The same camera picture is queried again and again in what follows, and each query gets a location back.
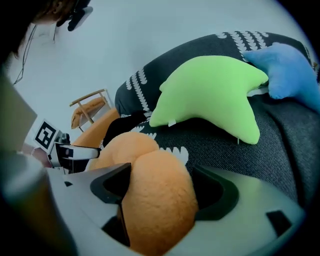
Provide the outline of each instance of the green star plush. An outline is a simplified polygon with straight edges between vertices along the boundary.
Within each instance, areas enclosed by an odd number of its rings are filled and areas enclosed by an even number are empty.
[[[260,131],[247,93],[268,81],[261,70],[227,56],[200,56],[178,67],[160,86],[151,127],[190,118],[208,120],[248,144]]]

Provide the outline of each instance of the white wall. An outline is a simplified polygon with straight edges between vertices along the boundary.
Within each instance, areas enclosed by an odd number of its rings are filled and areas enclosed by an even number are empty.
[[[69,103],[94,90],[117,88],[145,64],[182,43],[225,31],[283,34],[310,47],[290,15],[272,0],[92,0],[77,30],[60,29],[55,44],[34,40],[16,88],[38,113],[74,141]],[[21,60],[14,61],[15,80]]]

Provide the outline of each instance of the plush toy tag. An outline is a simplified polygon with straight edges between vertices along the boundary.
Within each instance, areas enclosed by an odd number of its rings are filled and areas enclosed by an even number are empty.
[[[171,127],[171,126],[175,125],[176,123],[177,123],[176,120],[174,120],[174,119],[170,120],[168,123],[168,126]]]

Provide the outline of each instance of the orange chair cushion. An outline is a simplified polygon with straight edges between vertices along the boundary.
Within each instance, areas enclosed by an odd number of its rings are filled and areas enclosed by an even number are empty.
[[[82,106],[84,110],[88,113],[96,108],[101,108],[103,105],[105,105],[104,100],[101,97],[98,97],[90,100],[88,103],[83,104]],[[82,112],[80,106],[78,106],[72,114],[71,129],[75,129],[79,126],[81,115],[84,115],[84,113]]]

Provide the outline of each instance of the orange fuzzy fabric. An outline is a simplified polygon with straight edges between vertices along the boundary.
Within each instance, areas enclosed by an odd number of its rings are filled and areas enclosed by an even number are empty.
[[[115,137],[95,168],[121,163],[132,165],[122,200],[130,248],[146,256],[163,255],[194,226],[198,202],[191,177],[178,158],[139,132]]]
[[[135,131],[125,132],[113,138],[101,150],[93,169],[124,163],[133,164],[139,156],[158,149],[156,141],[148,135]]]

